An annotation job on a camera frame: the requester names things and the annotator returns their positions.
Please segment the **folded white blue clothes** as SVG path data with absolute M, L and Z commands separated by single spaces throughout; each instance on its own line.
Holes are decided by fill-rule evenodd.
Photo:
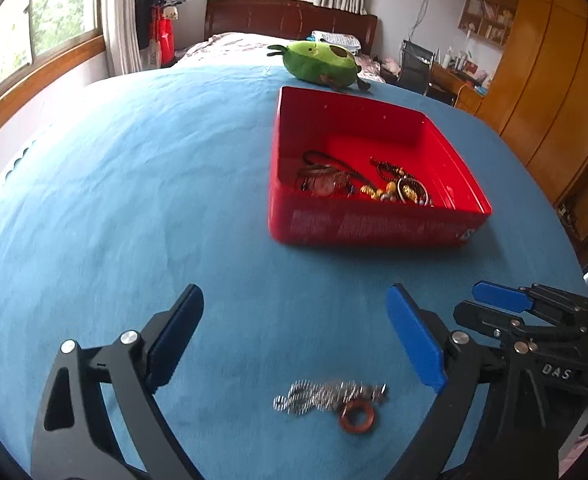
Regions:
M 335 46 L 343 47 L 352 54 L 358 54 L 361 51 L 360 40 L 353 35 L 341 34 L 340 32 L 323 32 L 323 30 L 314 30 L 309 36 L 310 40 L 316 42 L 326 42 L 327 44 L 335 44 Z

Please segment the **beige left curtain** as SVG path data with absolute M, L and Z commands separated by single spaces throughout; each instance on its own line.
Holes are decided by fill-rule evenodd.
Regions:
M 141 72 L 134 0 L 100 0 L 108 73 L 112 77 Z

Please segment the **red plastic box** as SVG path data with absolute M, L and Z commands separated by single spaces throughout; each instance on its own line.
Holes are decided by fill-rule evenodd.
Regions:
M 431 206 L 401 202 L 404 176 L 425 185 Z M 278 242 L 462 246 L 491 214 L 431 116 L 365 96 L 281 88 L 268 202 L 268 229 Z

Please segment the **wooden desk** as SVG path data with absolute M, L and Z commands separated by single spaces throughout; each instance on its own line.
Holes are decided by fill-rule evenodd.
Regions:
M 431 82 L 443 91 L 455 96 L 453 106 L 459 110 L 476 116 L 484 96 L 477 90 L 472 78 L 451 68 L 443 68 L 439 64 L 431 67 Z

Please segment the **coat rack with clothes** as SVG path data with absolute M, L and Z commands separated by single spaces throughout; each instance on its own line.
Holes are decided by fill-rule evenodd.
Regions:
M 169 67 L 177 62 L 173 22 L 178 8 L 189 0 L 134 0 L 134 19 L 143 70 Z

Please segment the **black office chair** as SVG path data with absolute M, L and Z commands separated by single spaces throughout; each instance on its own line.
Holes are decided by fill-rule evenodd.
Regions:
M 397 85 L 422 96 L 427 96 L 449 106 L 455 104 L 456 95 L 431 81 L 434 53 L 403 40 L 400 53 L 400 72 Z

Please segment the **large silver hoop bangle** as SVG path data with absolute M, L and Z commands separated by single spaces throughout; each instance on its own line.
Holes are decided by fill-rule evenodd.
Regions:
M 431 206 L 431 196 L 423 183 L 415 178 L 404 176 L 397 181 L 397 193 L 402 203 L 417 206 Z

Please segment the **dark wooden headboard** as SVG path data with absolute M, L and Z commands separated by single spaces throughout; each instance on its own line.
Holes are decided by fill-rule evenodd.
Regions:
M 315 6 L 303 0 L 207 0 L 204 38 L 224 32 L 245 32 L 302 40 L 314 30 L 355 36 L 361 50 L 373 49 L 379 19 Z

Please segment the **large wooden frame window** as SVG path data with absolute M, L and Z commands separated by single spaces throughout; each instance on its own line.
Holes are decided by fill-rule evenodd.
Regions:
M 100 0 L 0 0 L 0 129 L 34 96 L 105 51 Z

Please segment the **pink patterned bed sheet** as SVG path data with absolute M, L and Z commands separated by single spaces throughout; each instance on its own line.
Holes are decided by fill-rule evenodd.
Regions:
M 191 66 L 267 66 L 279 64 L 279 56 L 268 56 L 268 46 L 283 44 L 288 46 L 294 40 L 272 37 L 248 32 L 223 32 L 208 40 L 195 44 L 185 51 L 175 67 Z M 381 64 L 364 54 L 364 47 L 353 55 L 361 66 L 361 79 L 384 82 L 381 77 Z

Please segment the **green avocado plush toy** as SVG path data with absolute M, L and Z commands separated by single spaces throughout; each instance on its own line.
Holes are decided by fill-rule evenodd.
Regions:
M 288 46 L 271 44 L 268 56 L 280 56 L 288 73 L 295 78 L 319 84 L 333 90 L 343 90 L 355 84 L 369 91 L 371 84 L 361 79 L 361 66 L 350 51 L 335 44 L 318 41 L 296 41 Z

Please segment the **wooden wardrobe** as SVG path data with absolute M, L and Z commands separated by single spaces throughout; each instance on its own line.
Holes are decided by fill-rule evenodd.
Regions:
M 588 166 L 588 2 L 484 1 L 515 14 L 475 114 L 557 205 Z

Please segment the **wooden wall shelf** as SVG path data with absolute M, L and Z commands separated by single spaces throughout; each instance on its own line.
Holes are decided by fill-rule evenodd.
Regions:
M 504 48 L 510 37 L 516 10 L 486 0 L 466 0 L 458 29 L 468 36 Z

